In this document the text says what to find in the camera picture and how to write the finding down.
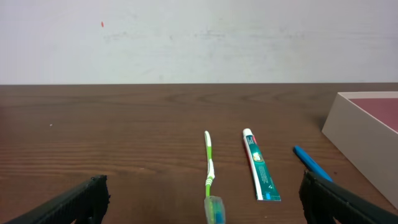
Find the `green toothpaste tube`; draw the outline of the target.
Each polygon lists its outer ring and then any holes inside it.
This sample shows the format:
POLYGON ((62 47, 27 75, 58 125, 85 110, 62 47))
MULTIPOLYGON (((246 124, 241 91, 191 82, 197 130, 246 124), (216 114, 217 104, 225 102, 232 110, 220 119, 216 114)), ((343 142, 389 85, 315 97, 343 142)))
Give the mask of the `green toothpaste tube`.
POLYGON ((256 199, 280 202, 280 194, 274 185, 256 138, 249 128, 243 130, 243 141, 249 159, 256 199))

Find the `green white toothbrush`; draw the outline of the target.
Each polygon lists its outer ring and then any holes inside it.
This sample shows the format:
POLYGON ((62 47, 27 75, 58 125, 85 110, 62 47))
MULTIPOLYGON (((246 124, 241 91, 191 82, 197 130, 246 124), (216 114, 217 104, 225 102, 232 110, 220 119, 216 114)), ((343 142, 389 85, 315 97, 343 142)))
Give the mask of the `green white toothbrush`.
POLYGON ((215 179, 215 168, 212 159, 211 137, 208 131, 204 132, 207 156, 207 177, 205 180, 205 215, 207 224, 225 224, 226 215, 221 197, 210 194, 211 185, 215 179))

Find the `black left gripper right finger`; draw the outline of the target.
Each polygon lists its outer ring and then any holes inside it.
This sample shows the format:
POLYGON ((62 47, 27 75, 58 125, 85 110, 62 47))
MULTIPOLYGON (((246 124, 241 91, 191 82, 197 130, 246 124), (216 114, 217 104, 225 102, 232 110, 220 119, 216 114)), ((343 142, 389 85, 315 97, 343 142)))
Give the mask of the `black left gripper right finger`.
POLYGON ((307 170, 299 197, 308 224, 397 224, 397 215, 307 170))

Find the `blue disposable razor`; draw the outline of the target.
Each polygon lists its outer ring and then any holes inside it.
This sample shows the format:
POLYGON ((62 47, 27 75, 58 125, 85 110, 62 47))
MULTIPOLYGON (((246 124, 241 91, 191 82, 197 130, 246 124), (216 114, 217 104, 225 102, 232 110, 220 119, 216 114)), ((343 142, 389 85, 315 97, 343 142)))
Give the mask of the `blue disposable razor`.
POLYGON ((299 146, 294 146, 293 152, 307 167, 308 170, 316 173, 326 180, 332 182, 332 178, 299 146))

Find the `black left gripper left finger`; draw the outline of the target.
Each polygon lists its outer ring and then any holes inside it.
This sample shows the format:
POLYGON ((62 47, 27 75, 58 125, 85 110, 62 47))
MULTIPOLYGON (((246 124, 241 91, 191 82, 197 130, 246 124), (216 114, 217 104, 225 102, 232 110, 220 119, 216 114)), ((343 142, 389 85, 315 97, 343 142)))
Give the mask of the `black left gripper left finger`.
POLYGON ((8 224, 101 224, 110 199, 106 181, 106 175, 91 177, 8 224))

